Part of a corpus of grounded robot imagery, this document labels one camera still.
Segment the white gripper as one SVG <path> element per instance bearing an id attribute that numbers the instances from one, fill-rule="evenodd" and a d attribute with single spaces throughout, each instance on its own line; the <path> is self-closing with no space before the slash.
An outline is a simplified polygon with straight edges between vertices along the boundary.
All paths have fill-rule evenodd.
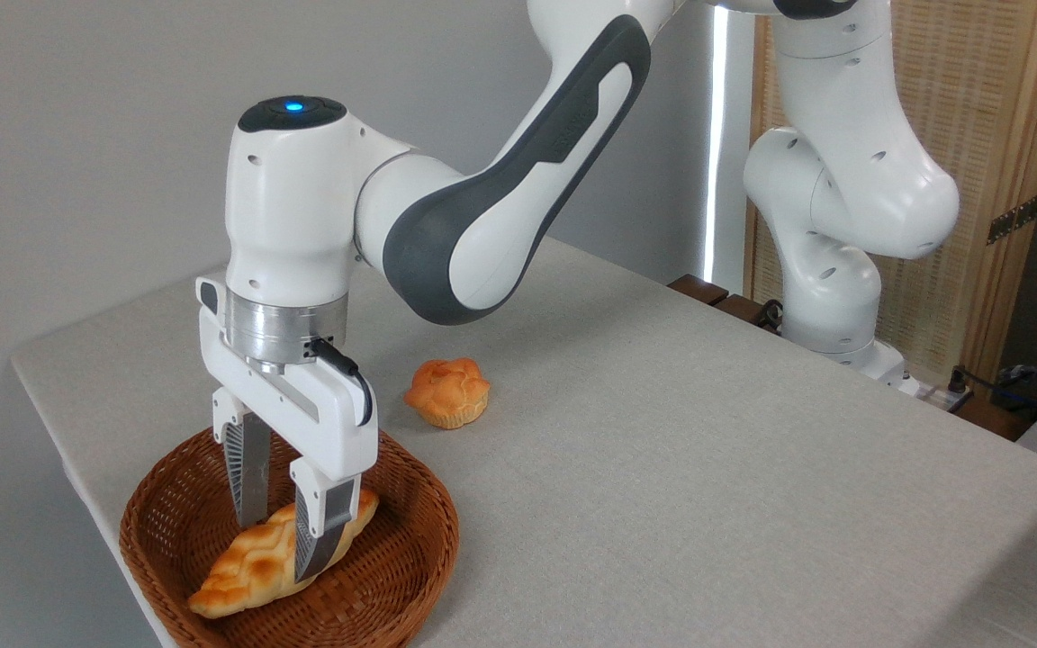
<path id="1" fill-rule="evenodd" d="M 366 405 L 362 386 L 325 358 L 274 374 L 235 353 L 226 340 L 230 299 L 222 277 L 196 279 L 199 345 L 221 386 L 212 395 L 213 436 L 243 529 L 267 519 L 271 428 L 304 456 L 291 462 L 293 576 L 308 581 L 328 569 L 343 528 L 357 517 L 359 474 L 377 460 L 377 411 Z"/>

